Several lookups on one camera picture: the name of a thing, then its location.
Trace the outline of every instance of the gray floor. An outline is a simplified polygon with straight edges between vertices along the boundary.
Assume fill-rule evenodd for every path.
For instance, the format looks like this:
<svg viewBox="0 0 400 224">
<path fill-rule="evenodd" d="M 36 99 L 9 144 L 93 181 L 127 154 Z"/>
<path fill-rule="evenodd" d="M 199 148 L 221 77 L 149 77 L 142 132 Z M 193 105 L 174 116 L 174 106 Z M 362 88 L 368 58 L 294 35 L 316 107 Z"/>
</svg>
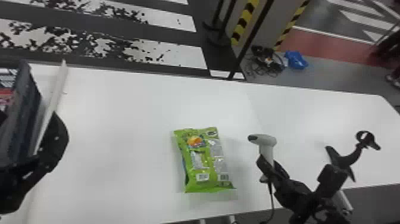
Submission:
<svg viewBox="0 0 400 224">
<path fill-rule="evenodd" d="M 277 78 L 246 76 L 249 82 L 269 85 L 375 94 L 392 105 L 400 105 L 400 90 L 385 80 L 390 70 L 322 58 L 304 57 L 310 64 L 305 70 L 287 68 Z"/>
</svg>

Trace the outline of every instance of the metal pole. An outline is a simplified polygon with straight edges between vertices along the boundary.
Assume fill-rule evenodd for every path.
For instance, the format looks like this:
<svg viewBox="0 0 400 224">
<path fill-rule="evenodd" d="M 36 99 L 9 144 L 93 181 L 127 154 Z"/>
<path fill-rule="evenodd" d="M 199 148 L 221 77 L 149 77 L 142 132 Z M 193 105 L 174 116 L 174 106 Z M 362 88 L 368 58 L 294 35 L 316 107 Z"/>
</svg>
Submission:
<svg viewBox="0 0 400 224">
<path fill-rule="evenodd" d="M 212 18 L 212 25 L 213 26 L 215 26 L 217 24 L 217 21 L 218 21 L 218 18 L 220 16 L 223 4 L 224 4 L 224 0 L 220 0 L 220 2 L 218 2 L 217 10 L 215 11 L 214 17 Z"/>
<path fill-rule="evenodd" d="M 235 66 L 233 66 L 233 69 L 230 71 L 227 80 L 233 79 L 233 76 L 235 75 L 236 70 L 240 66 L 240 63 L 242 62 L 243 58 L 245 57 L 247 50 L 249 49 L 251 43 L 253 42 L 254 37 L 258 32 L 258 29 L 260 29 L 260 27 L 261 27 L 265 17 L 267 16 L 268 12 L 270 11 L 271 6 L 274 3 L 274 1 L 275 0 L 268 0 L 267 3 L 265 4 L 264 8 L 262 9 L 261 14 L 258 17 L 258 20 L 255 23 L 254 28 L 251 31 L 249 37 L 247 38 L 245 45 L 243 46 L 242 50 L 240 51 L 240 54 L 237 57 L 237 60 L 235 62 Z"/>
<path fill-rule="evenodd" d="M 218 19 L 221 14 L 222 6 L 224 5 L 224 0 L 220 0 L 217 5 L 217 9 L 215 10 L 214 16 L 211 20 L 206 19 L 203 21 L 203 26 L 207 30 L 219 30 L 220 26 L 218 26 Z"/>
<path fill-rule="evenodd" d="M 220 33 L 218 34 L 218 40 L 220 40 L 222 38 L 222 36 L 225 35 L 226 26 L 228 25 L 228 21 L 229 21 L 230 16 L 232 15 L 233 7 L 235 7 L 235 4 L 236 4 L 236 0 L 230 0 L 228 10 L 226 11 L 224 21 L 222 22 L 222 27 L 220 29 Z"/>
</svg>

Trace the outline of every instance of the black cable bundle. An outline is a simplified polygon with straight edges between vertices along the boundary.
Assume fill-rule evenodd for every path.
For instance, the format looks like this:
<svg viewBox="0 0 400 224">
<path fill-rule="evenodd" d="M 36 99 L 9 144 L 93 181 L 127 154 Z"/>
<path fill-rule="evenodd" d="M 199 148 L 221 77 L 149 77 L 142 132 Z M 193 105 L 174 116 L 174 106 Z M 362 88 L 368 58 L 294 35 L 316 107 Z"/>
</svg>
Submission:
<svg viewBox="0 0 400 224">
<path fill-rule="evenodd" d="M 251 47 L 250 57 L 245 66 L 245 73 L 255 77 L 255 75 L 277 77 L 285 68 L 282 58 L 277 55 L 271 48 L 263 48 L 261 46 L 253 45 Z"/>
</svg>

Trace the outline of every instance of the white floor marking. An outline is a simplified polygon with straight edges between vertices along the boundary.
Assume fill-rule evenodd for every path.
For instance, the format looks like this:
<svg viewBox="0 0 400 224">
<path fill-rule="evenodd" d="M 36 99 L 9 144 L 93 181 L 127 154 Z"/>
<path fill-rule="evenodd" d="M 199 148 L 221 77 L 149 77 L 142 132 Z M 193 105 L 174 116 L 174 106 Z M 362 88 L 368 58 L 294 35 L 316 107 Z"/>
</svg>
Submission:
<svg viewBox="0 0 400 224">
<path fill-rule="evenodd" d="M 175 3 L 180 3 L 180 4 L 183 4 L 183 5 L 189 5 L 187 0 L 162 0 L 162 1 L 175 2 Z"/>
<path fill-rule="evenodd" d="M 359 42 L 359 43 L 366 43 L 366 44 L 370 44 L 370 45 L 374 44 L 371 41 L 365 41 L 365 40 L 361 40 L 361 39 L 357 39 L 357 38 L 350 38 L 349 36 L 342 36 L 342 35 L 338 35 L 338 34 L 334 34 L 334 33 L 328 33 L 328 32 L 314 30 L 314 29 L 301 27 L 301 26 L 293 26 L 293 28 L 294 29 L 298 29 L 298 30 L 308 31 L 308 32 L 311 32 L 311 33 L 318 33 L 318 34 L 321 34 L 321 35 L 331 36 L 331 37 L 334 37 L 334 38 L 341 38 L 341 39 L 345 39 L 345 40 L 349 40 L 349 41 L 355 41 L 355 42 Z"/>
<path fill-rule="evenodd" d="M 344 0 L 327 0 L 329 3 L 331 4 L 336 4 L 336 5 L 340 5 L 346 8 L 352 8 L 353 10 L 358 10 L 358 11 L 362 11 L 365 13 L 370 13 L 373 15 L 377 15 L 380 17 L 383 17 L 383 15 L 381 13 L 379 13 L 378 11 L 376 11 L 374 8 L 365 6 L 365 5 L 360 5 L 357 3 L 353 3 L 353 2 L 349 2 L 349 1 L 344 1 Z"/>
<path fill-rule="evenodd" d="M 387 11 L 390 15 L 394 16 L 395 18 L 397 18 L 398 20 L 400 20 L 400 15 L 398 13 L 396 13 L 393 9 L 387 7 L 385 4 L 383 4 L 382 2 L 379 1 L 373 1 L 377 6 L 379 6 L 380 8 L 383 8 L 385 11 Z"/>
<path fill-rule="evenodd" d="M 222 77 L 222 78 L 228 78 L 230 71 L 218 71 L 218 70 L 210 70 L 211 76 L 212 77 Z M 233 76 L 234 79 L 245 79 L 242 73 L 237 72 Z"/>
<path fill-rule="evenodd" d="M 115 9 L 123 10 L 123 13 L 127 17 L 126 20 L 140 21 L 141 23 L 146 22 L 153 26 L 161 26 L 177 30 L 185 30 L 190 32 L 196 32 L 195 23 L 193 18 L 189 15 L 182 15 L 178 13 L 171 13 L 168 11 L 155 10 L 152 8 L 139 7 L 130 4 L 124 4 L 114 1 L 102 1 L 102 0 L 72 0 L 74 5 L 64 4 L 49 4 L 50 0 L 6 0 L 9 2 L 15 2 L 24 5 L 34 5 L 37 7 L 49 7 L 57 10 L 66 11 L 80 11 L 79 13 L 97 15 L 104 17 L 116 17 Z"/>
<path fill-rule="evenodd" d="M 367 31 L 367 30 L 363 30 L 363 32 L 368 35 L 374 42 L 376 42 L 377 40 L 379 40 L 383 35 L 379 34 L 379 33 L 374 33 L 371 31 Z"/>
<path fill-rule="evenodd" d="M 0 48 L 207 69 L 202 49 L 197 46 L 122 39 L 104 33 L 6 19 L 0 19 Z"/>
<path fill-rule="evenodd" d="M 358 15 L 355 13 L 349 13 L 343 10 L 340 10 L 340 12 L 345 15 L 349 20 L 355 22 L 355 23 L 361 23 L 367 26 L 373 26 L 376 28 L 380 28 L 383 30 L 389 30 L 390 28 L 393 27 L 393 23 L 388 23 L 382 20 L 376 20 L 374 18 L 370 18 L 370 17 L 366 17 L 363 15 Z"/>
</svg>

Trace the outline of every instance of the handheld barcode scanner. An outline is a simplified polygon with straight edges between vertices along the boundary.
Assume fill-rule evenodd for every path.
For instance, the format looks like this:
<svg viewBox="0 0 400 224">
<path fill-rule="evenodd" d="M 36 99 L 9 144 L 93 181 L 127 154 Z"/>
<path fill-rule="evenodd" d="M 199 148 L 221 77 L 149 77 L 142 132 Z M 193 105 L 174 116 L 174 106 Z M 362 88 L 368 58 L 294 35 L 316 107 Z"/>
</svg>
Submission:
<svg viewBox="0 0 400 224">
<path fill-rule="evenodd" d="M 249 135 L 247 139 L 256 145 L 260 150 L 260 154 L 274 167 L 274 146 L 276 138 L 270 135 Z"/>
<path fill-rule="evenodd" d="M 258 145 L 258 149 L 260 151 L 259 160 L 266 161 L 270 166 L 269 168 L 269 175 L 265 175 L 265 173 L 260 178 L 260 182 L 268 183 L 268 189 L 270 194 L 272 194 L 272 177 L 273 177 L 273 170 L 275 167 L 274 162 L 274 146 L 276 145 L 276 138 L 270 135 L 262 135 L 262 134 L 255 134 L 249 135 L 247 139 L 256 145 Z"/>
</svg>

